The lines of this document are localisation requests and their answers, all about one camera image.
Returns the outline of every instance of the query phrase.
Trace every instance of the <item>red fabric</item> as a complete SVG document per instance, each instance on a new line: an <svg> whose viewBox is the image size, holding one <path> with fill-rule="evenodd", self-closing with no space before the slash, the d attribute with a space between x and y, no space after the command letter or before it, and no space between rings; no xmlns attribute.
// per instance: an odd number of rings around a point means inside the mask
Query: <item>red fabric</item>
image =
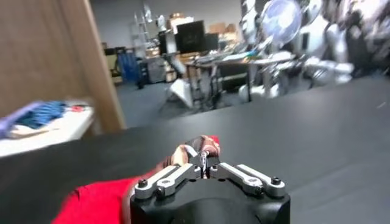
<svg viewBox="0 0 390 224"><path fill-rule="evenodd" d="M218 137L209 136L219 144ZM54 224L91 223L122 224L121 202L127 190L141 178L149 178L155 170L142 177L132 177L117 181L97 182L77 188L63 204Z"/></svg>

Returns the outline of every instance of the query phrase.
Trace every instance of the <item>monitor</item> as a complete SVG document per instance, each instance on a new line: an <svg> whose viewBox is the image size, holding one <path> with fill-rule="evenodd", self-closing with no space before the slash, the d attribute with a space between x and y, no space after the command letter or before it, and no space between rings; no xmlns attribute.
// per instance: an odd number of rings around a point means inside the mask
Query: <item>monitor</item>
<svg viewBox="0 0 390 224"><path fill-rule="evenodd" d="M219 34L208 33L205 35L204 51L219 50Z"/></svg>
<svg viewBox="0 0 390 224"><path fill-rule="evenodd" d="M202 52L205 46L205 26L203 21L177 26L177 47L181 54Z"/></svg>

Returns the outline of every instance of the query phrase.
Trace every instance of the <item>screw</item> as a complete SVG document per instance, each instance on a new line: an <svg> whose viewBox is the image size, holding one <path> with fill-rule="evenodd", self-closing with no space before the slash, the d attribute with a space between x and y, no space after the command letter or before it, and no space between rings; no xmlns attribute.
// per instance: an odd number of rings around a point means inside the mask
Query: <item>screw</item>
<svg viewBox="0 0 390 224"><path fill-rule="evenodd" d="M165 196L165 189L162 187L158 187L156 190L156 197L157 198L162 198Z"/></svg>
<svg viewBox="0 0 390 224"><path fill-rule="evenodd" d="M147 180L145 179L139 180L138 187L146 187L146 185L147 185Z"/></svg>
<svg viewBox="0 0 390 224"><path fill-rule="evenodd" d="M263 188L262 187L256 187L255 195L261 195L262 193L263 193Z"/></svg>
<svg viewBox="0 0 390 224"><path fill-rule="evenodd" d="M271 184L279 185L282 181L277 177L272 177Z"/></svg>

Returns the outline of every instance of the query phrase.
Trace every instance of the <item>wooden partition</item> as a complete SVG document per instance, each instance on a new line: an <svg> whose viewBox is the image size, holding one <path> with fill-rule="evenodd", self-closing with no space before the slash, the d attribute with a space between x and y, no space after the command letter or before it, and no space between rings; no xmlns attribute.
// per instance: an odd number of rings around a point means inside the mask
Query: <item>wooden partition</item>
<svg viewBox="0 0 390 224"><path fill-rule="evenodd" d="M0 1L0 117L33 100L91 97L105 132L124 119L87 0Z"/></svg>

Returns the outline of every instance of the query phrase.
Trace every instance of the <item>black tabletop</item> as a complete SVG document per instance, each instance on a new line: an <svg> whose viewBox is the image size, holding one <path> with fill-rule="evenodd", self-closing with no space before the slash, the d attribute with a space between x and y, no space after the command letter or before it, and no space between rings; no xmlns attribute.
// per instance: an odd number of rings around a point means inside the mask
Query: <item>black tabletop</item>
<svg viewBox="0 0 390 224"><path fill-rule="evenodd" d="M360 80L0 159L0 222L47 223L77 186L147 172L183 141L288 185L291 223L390 223L390 84Z"/></svg>

